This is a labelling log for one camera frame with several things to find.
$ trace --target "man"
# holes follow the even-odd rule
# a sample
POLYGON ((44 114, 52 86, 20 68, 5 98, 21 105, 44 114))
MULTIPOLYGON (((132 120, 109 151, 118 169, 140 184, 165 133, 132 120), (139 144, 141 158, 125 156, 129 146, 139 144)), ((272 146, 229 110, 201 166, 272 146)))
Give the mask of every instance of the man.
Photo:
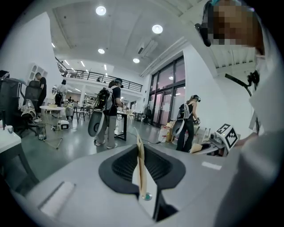
POLYGON ((210 46, 212 42, 215 44, 218 41, 221 44, 229 40, 230 43, 256 49, 256 71, 260 75, 260 82, 250 98, 256 112, 251 122, 254 132, 239 140, 236 146, 242 146, 249 139, 258 136, 253 123, 256 115, 261 122, 259 135, 264 131, 283 129, 283 109, 277 105, 283 103, 281 95, 277 95, 282 92, 279 87, 283 84, 282 57, 274 39, 262 25, 254 9, 244 1, 210 0, 204 6, 202 28, 199 31, 206 46, 210 46))
POLYGON ((40 73, 37 73, 35 75, 35 78, 37 80, 39 80, 39 86, 41 88, 41 93, 40 93, 40 96, 39 96, 39 100, 37 102, 37 118, 35 119, 35 122, 36 123, 39 123, 41 122, 41 118, 40 118, 40 112, 41 112, 41 109, 40 109, 40 106, 43 105, 43 102, 45 100, 45 97, 46 97, 46 79, 40 74, 40 73))

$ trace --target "woman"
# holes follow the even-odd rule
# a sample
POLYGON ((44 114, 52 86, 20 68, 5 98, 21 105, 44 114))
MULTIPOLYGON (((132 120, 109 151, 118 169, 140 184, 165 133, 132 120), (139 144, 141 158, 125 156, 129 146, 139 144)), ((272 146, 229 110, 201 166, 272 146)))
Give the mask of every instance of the woman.
POLYGON ((116 114, 117 114, 117 106, 122 106, 122 103, 120 101, 120 88, 123 88, 122 85, 122 79, 116 78, 115 80, 111 81, 108 85, 109 88, 113 91, 113 97, 112 97, 112 107, 110 110, 105 110, 103 113, 105 114, 105 118, 103 121, 103 126, 101 131, 98 133, 96 138, 96 145, 100 146, 101 144, 105 143, 105 131, 108 126, 108 143, 107 147, 108 149, 116 148, 117 144, 114 140, 114 130, 116 126, 116 114))
POLYGON ((177 141, 177 151, 189 152, 189 150, 191 149, 191 144, 194 137, 193 117, 195 117, 195 119, 198 119, 196 115, 197 102, 200 102, 200 98, 198 95, 191 96, 190 100, 186 102, 189 107, 189 112, 191 114, 188 119, 185 119, 185 124, 183 125, 183 128, 177 141), (186 130, 188 131, 188 138, 185 142, 185 145, 183 145, 186 130))
POLYGON ((65 96, 67 93, 67 87, 66 87, 66 80, 63 80, 62 83, 57 87, 56 90, 57 93, 62 93, 62 99, 65 100, 65 96))

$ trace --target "floor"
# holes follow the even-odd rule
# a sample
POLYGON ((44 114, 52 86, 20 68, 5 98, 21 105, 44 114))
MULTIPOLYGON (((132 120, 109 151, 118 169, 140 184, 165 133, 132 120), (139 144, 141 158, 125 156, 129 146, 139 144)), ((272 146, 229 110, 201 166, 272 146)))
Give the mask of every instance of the floor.
MULTIPOLYGON (((62 131, 63 140, 56 150, 53 147, 47 145, 45 142, 38 140, 33 132, 26 133, 22 139, 22 147, 26 158, 39 181, 44 180, 66 164, 73 160, 92 155, 107 150, 106 143, 101 146, 94 145, 94 138, 90 137, 87 131, 89 123, 89 117, 83 117, 79 119, 79 123, 74 118, 74 121, 70 121, 70 129, 62 131)), ((118 146, 125 146, 130 144, 136 144, 136 130, 143 139, 144 144, 157 143, 159 130, 156 127, 145 125, 135 120, 128 120, 127 122, 127 140, 123 141, 116 139, 118 146)), ((123 120, 119 121, 117 128, 123 128, 123 120)), ((49 129, 48 135, 54 135, 49 129)), ((162 147, 170 149, 176 149, 176 145, 171 143, 160 143, 162 147)))

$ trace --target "recessed light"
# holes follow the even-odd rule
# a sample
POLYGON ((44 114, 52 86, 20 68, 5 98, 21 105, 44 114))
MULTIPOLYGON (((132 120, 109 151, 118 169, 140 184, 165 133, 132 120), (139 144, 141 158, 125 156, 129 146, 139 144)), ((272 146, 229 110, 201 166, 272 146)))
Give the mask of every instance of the recessed light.
POLYGON ((96 8, 96 13, 100 16, 105 15, 106 12, 107 12, 107 10, 104 6, 99 6, 99 7, 96 8))
POLYGON ((133 61, 134 61, 135 63, 139 63, 139 62, 140 62, 139 59, 133 59, 133 61))
POLYGON ((105 53, 104 49, 98 49, 98 52, 99 52, 100 54, 104 54, 104 53, 105 53))
POLYGON ((163 27, 159 24, 156 24, 152 27, 152 31, 156 34, 161 34, 163 32, 163 27))

